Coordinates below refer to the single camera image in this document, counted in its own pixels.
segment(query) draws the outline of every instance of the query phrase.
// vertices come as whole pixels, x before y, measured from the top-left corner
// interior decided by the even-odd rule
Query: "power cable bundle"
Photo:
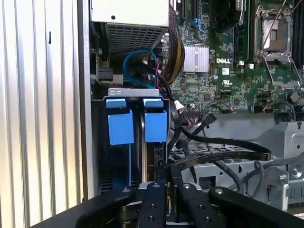
[[[177,23],[176,12],[173,7],[169,6],[169,54],[168,62],[163,71],[163,75],[167,82],[171,85],[181,69],[185,61],[185,47],[181,40],[179,27]]]

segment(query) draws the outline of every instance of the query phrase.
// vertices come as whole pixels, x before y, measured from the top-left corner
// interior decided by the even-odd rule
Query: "metal bracket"
[[[263,202],[274,208],[287,211],[288,196],[288,172],[278,167],[269,167],[265,170],[264,179],[261,184],[261,190],[255,197],[255,200]],[[253,195],[256,186],[260,180],[260,175],[252,177],[248,181],[247,193]]]
[[[268,74],[268,76],[271,80],[272,85],[280,86],[282,88],[293,88],[294,86],[300,86],[301,85],[302,80],[301,80],[300,74],[299,74],[299,72],[298,72],[298,70],[295,66],[294,61],[291,59],[290,55],[286,56],[285,53],[269,53],[268,55],[262,55],[261,58],[262,58],[262,60],[265,64],[266,72],[267,72],[267,74]],[[274,60],[279,60],[280,62],[283,62],[283,63],[289,63],[291,65],[291,71],[297,76],[298,81],[288,82],[288,83],[275,81],[272,74],[271,74],[269,65],[267,63],[267,61],[274,61]]]

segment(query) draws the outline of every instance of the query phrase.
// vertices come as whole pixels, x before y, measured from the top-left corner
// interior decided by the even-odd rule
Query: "circuit board chip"
[[[239,98],[233,99],[233,105],[239,105]]]
[[[204,101],[210,101],[210,94],[204,94]]]

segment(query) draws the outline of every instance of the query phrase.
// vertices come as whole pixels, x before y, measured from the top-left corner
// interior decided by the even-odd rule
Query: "connector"
[[[185,111],[185,106],[183,106],[178,100],[174,101],[176,110],[181,114]]]

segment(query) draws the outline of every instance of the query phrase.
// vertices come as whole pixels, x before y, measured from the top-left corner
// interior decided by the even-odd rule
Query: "cpu socket lever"
[[[300,76],[300,74],[299,74],[299,72],[298,72],[298,70],[295,66],[294,61],[291,58],[291,55],[288,55],[288,54],[285,54],[285,53],[269,53],[269,54],[266,54],[263,51],[261,51],[260,56],[261,56],[262,61],[265,65],[266,72],[269,76],[269,79],[271,80],[272,85],[280,86],[281,88],[284,88],[284,89],[289,89],[289,88],[293,88],[294,86],[300,86],[301,85],[301,83],[302,83],[301,76]],[[271,73],[271,70],[269,68],[269,64],[268,64],[268,61],[273,62],[275,60],[278,60],[278,61],[282,62],[283,64],[290,64],[291,72],[294,75],[296,75],[298,80],[297,81],[290,81],[290,82],[287,82],[287,83],[284,83],[282,81],[275,81],[274,77]]]

